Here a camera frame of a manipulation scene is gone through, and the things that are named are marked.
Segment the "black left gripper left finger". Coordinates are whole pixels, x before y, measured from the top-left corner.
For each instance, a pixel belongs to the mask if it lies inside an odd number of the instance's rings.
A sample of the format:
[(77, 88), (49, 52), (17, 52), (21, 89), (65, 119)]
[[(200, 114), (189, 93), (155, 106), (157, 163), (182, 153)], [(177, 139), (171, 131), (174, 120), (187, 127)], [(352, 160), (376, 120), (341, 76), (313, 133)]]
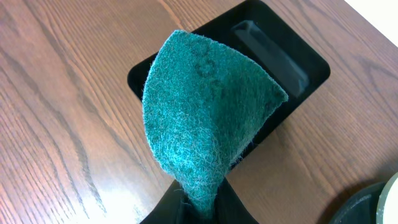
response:
[(185, 193), (175, 180), (141, 224), (181, 224), (185, 213)]

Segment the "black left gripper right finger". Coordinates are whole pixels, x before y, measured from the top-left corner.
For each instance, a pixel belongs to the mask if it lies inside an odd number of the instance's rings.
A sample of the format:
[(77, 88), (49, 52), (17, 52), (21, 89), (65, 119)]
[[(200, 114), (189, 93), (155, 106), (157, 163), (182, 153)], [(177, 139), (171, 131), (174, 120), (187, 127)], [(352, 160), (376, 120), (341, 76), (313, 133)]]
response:
[(219, 224), (258, 224), (224, 178), (215, 199), (215, 220)]

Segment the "yellow plate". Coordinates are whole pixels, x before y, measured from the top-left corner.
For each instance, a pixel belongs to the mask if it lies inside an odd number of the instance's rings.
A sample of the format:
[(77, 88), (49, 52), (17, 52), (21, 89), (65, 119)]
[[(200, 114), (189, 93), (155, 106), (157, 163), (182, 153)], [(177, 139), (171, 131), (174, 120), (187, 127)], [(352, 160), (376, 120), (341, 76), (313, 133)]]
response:
[(377, 203), (377, 224), (398, 224), (398, 173), (384, 186)]

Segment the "green yellow sponge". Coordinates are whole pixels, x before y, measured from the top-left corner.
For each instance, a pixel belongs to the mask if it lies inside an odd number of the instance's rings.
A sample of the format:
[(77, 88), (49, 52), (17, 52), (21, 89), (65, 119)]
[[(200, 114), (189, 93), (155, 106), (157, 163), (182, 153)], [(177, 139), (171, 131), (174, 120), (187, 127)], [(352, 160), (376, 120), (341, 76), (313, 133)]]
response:
[(153, 156), (210, 218), (230, 167), (289, 99), (255, 61), (184, 30), (164, 42), (149, 69), (143, 121)]

